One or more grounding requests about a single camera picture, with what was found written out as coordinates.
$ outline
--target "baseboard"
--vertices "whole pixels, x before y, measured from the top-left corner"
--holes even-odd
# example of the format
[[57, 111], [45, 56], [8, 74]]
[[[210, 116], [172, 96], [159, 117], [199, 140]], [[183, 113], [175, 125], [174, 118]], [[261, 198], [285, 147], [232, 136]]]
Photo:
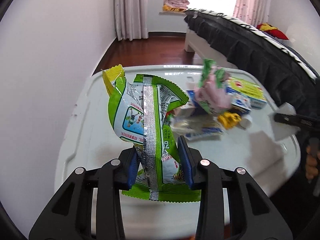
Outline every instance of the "baseboard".
[[149, 37], [185, 37], [186, 33], [178, 32], [149, 32]]
[[111, 55], [115, 51], [118, 42], [119, 41], [118, 41], [117, 37], [113, 40], [113, 42], [111, 42], [109, 48], [107, 48], [105, 54], [102, 56], [101, 60], [99, 61], [98, 65], [92, 75], [101, 71], [101, 69], [104, 67], [105, 63], [109, 60], [109, 58], [111, 57]]

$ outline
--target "window sill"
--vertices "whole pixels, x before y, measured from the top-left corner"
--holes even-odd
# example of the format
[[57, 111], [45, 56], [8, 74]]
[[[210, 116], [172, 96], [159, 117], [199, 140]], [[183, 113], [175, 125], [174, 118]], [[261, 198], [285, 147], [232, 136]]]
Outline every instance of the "window sill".
[[159, 15], [186, 16], [186, 14], [184, 12], [170, 12], [170, 11], [159, 12]]

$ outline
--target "yellow toy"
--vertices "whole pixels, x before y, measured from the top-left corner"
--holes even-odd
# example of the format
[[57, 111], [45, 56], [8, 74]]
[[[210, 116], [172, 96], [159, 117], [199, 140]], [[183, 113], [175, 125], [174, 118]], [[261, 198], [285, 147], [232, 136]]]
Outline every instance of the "yellow toy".
[[241, 121], [239, 114], [232, 114], [230, 112], [224, 112], [223, 114], [219, 115], [217, 119], [225, 129], [230, 129]]

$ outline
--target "white wall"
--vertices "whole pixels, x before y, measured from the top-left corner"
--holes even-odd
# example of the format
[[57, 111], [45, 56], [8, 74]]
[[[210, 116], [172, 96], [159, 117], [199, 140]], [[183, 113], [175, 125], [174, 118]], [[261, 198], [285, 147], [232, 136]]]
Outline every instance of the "white wall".
[[268, 22], [320, 73], [320, 17], [309, 0], [271, 0]]
[[147, 27], [149, 32], [182, 32], [187, 30], [184, 15], [159, 15], [163, 0], [148, 0]]
[[14, 0], [0, 22], [0, 200], [28, 235], [85, 79], [116, 37], [113, 0]]

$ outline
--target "silver screw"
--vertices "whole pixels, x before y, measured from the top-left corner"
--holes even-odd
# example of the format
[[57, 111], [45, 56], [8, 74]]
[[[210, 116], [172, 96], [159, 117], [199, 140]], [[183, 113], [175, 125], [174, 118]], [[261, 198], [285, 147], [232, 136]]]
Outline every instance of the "silver screw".
[[208, 165], [210, 164], [210, 162], [209, 162], [208, 160], [206, 160], [206, 159], [202, 159], [202, 160], [200, 161], [200, 163], [201, 163], [201, 165], [203, 165], [203, 166], [208, 166]]
[[238, 168], [237, 172], [241, 175], [245, 174], [245, 169], [244, 168]]
[[76, 174], [81, 174], [82, 172], [84, 172], [84, 169], [82, 167], [76, 168]]
[[119, 159], [114, 159], [111, 161], [111, 165], [113, 166], [118, 166], [120, 164], [120, 160]]

